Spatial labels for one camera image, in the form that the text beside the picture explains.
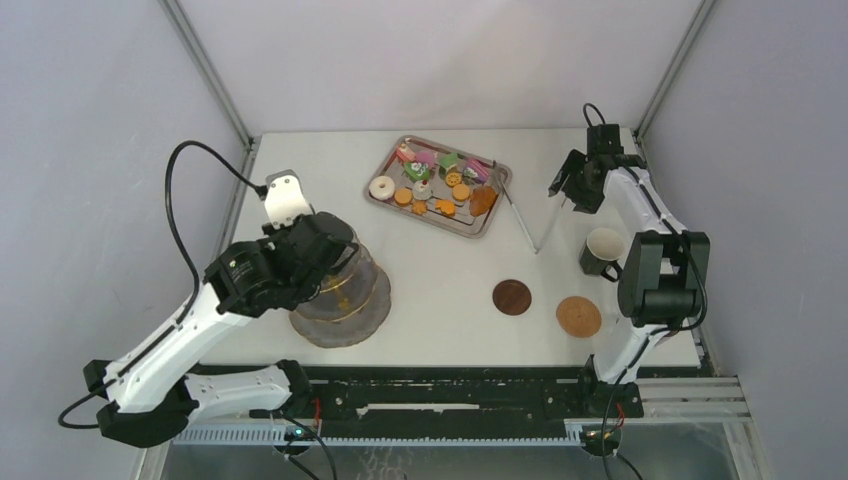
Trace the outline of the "three-tier glass dessert stand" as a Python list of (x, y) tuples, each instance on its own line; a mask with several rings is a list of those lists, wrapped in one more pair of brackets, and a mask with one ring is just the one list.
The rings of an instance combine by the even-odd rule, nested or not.
[(314, 299), (289, 313), (294, 330), (320, 348), (344, 348), (365, 341), (391, 310), (388, 274), (356, 233), (352, 241), (358, 250), (345, 250), (344, 256), (350, 261), (344, 268), (324, 279)]

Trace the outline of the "metal serving tray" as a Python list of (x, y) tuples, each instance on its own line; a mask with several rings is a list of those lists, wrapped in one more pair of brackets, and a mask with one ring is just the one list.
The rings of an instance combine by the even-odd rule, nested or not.
[[(463, 177), (462, 168), (469, 157), (478, 158), (491, 166), (491, 174), (486, 184), (475, 184)], [(391, 177), (396, 183), (396, 190), (406, 187), (412, 191), (415, 182), (412, 182), (404, 173), (406, 162), (423, 162), (432, 166), (431, 177), (428, 181), (432, 185), (433, 196), (426, 202), (413, 200), (411, 204), (404, 207), (397, 206), (393, 197), (387, 201), (373, 199), (368, 193), (368, 186), (372, 179), (381, 175)], [(365, 197), (368, 201), (401, 215), (465, 238), (479, 239), (488, 231), (503, 193), (495, 171), (495, 162), (495, 160), (420, 136), (404, 135), (394, 143), (386, 159), (377, 168), (372, 179), (367, 182)], [(484, 185), (496, 190), (497, 200), (486, 214), (473, 217), (469, 213), (469, 197), (475, 188)]]

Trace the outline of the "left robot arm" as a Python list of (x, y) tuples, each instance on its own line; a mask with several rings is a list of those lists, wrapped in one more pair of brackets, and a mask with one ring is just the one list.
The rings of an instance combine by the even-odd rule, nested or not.
[(252, 410), (298, 417), (310, 409), (313, 392), (294, 360), (229, 374), (193, 370), (213, 346), (267, 311), (293, 311), (314, 299), (359, 250), (353, 229), (328, 212), (264, 231), (227, 247), (197, 292), (138, 347), (85, 367), (89, 392), (107, 401), (96, 415), (103, 437), (149, 448), (199, 420)]

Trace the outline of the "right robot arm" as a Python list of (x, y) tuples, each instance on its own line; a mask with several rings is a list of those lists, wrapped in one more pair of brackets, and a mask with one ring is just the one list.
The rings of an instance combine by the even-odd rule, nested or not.
[(588, 126), (585, 151), (568, 154), (548, 193), (562, 194), (585, 214), (612, 205), (632, 236), (628, 246), (612, 243), (608, 257), (590, 247), (604, 244), (595, 235), (588, 235), (581, 249), (585, 275), (607, 277), (614, 270), (609, 279), (617, 287), (624, 324), (590, 355), (577, 393), (590, 417), (638, 417), (641, 362), (666, 337), (692, 330), (705, 318), (710, 239), (671, 214), (643, 159), (625, 152), (616, 124)]

